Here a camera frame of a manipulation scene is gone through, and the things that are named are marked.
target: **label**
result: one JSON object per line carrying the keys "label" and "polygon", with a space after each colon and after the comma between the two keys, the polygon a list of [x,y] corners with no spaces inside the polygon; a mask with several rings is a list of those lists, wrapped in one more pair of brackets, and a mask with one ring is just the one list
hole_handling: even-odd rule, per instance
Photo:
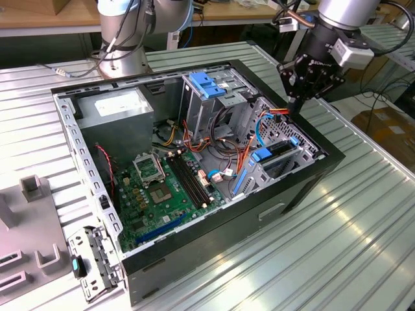
{"label": "label", "polygon": [[227,83],[221,83],[221,84],[218,84],[218,86],[219,86],[221,89],[225,89],[225,88],[229,87],[229,85],[228,85]]}
{"label": "label", "polygon": [[395,134],[405,134],[405,131],[402,130],[400,126],[389,126],[389,128],[394,132]]}
{"label": "label", "polygon": [[95,107],[101,117],[131,109],[143,108],[146,106],[147,103],[140,101],[140,98],[136,92],[112,98],[100,99],[95,102]]}
{"label": "label", "polygon": [[169,217],[168,215],[163,216],[163,221],[164,221],[165,223],[170,222],[170,217]]}
{"label": "label", "polygon": [[232,176],[233,170],[231,170],[230,168],[227,168],[223,174],[227,175],[227,176]]}
{"label": "label", "polygon": [[382,121],[390,120],[390,117],[384,112],[375,112],[375,115],[376,117],[379,118],[379,120],[382,120]]}

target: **chip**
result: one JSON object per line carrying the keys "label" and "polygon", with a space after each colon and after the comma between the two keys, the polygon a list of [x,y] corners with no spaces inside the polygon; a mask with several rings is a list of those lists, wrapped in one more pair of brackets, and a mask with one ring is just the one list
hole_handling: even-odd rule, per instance
{"label": "chip", "polygon": [[165,183],[151,186],[148,191],[155,204],[167,201],[172,198],[169,187]]}
{"label": "chip", "polygon": [[137,220],[136,222],[133,222],[131,226],[137,231],[144,227],[144,222],[142,220]]}

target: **slotted metal table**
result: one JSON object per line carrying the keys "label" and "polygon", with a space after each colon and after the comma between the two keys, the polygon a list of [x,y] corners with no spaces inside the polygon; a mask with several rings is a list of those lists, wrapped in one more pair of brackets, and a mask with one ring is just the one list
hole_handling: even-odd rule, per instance
{"label": "slotted metal table", "polygon": [[[285,97],[276,63],[245,42],[148,53],[153,70],[242,60]],[[90,61],[60,63],[85,71]],[[0,71],[0,189],[46,177],[66,237],[94,217],[49,89],[68,80],[48,69]],[[405,310],[415,298],[415,176],[322,100],[302,115],[346,155],[299,207],[135,310]],[[129,310],[122,289],[87,305],[70,273],[1,310]]]}
{"label": "slotted metal table", "polygon": [[[367,25],[363,27],[362,34],[378,49],[390,49],[400,43],[407,33],[393,25]],[[408,71],[415,70],[415,34],[402,48],[385,56],[404,67]]]}

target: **blue plastic clip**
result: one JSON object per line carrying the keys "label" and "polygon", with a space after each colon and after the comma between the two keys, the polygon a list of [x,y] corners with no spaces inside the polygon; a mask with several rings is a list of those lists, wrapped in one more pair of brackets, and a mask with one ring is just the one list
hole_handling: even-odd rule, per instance
{"label": "blue plastic clip", "polygon": [[191,73],[189,79],[206,98],[213,98],[226,94],[226,90],[217,86],[216,83],[214,83],[214,79],[205,73]]}

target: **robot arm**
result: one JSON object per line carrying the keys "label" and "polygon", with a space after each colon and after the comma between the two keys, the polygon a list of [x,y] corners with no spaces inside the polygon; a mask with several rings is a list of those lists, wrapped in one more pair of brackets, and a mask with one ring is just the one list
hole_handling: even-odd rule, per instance
{"label": "robot arm", "polygon": [[98,11],[102,33],[99,59],[105,56],[99,69],[104,76],[117,78],[147,72],[143,38],[185,29],[193,6],[191,0],[99,0]]}
{"label": "robot arm", "polygon": [[310,28],[295,60],[278,66],[291,114],[299,113],[306,100],[320,98],[344,83],[343,68],[364,69],[374,56],[395,51],[409,40],[413,31],[412,16],[409,19],[412,30],[399,46],[378,51],[365,42],[359,28],[367,24],[379,3],[406,10],[389,0],[322,0],[314,22],[306,23],[294,12],[287,11],[289,20],[280,23],[280,29],[297,30],[299,23]]}

